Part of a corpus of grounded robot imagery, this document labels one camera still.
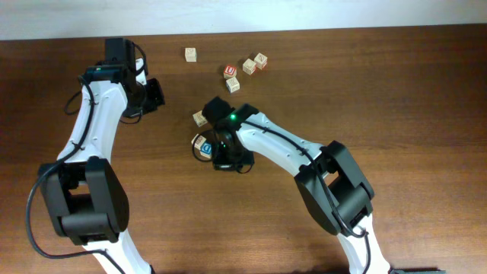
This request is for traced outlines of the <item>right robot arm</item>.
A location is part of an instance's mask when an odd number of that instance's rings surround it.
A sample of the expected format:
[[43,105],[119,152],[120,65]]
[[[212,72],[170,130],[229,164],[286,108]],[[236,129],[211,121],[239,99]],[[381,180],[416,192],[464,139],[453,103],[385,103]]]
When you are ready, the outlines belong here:
[[249,104],[235,109],[220,97],[202,115],[211,125],[215,170],[248,172],[254,155],[293,176],[313,220],[338,237],[351,273],[390,273],[373,229],[375,192],[349,150],[337,141],[321,145],[277,126]]

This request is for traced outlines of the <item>wooden block red drawing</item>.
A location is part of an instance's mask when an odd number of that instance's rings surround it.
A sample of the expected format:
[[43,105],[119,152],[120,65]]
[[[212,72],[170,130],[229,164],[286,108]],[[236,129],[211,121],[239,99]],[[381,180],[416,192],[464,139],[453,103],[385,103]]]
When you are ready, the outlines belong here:
[[205,142],[206,138],[203,135],[196,134],[191,141],[191,144],[194,146],[195,149],[200,150]]

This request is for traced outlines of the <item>blue D wooden block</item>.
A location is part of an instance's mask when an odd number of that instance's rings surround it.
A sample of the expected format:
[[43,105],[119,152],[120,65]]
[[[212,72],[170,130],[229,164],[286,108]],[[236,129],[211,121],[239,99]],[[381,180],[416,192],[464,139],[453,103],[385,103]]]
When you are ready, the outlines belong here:
[[211,159],[212,158],[212,144],[209,142],[204,142],[200,146],[199,152],[200,152],[201,156],[208,158],[208,159]]

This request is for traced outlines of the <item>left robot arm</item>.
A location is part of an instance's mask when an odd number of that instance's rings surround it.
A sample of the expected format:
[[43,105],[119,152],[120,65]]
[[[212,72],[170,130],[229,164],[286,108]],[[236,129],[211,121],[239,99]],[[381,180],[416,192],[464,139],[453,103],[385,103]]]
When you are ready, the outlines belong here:
[[146,56],[126,38],[105,41],[105,57],[78,81],[81,107],[68,143],[55,162],[41,164],[31,192],[41,191],[60,237],[93,255],[108,273],[152,273],[129,234],[129,200],[111,167],[117,126],[138,123],[164,104]]

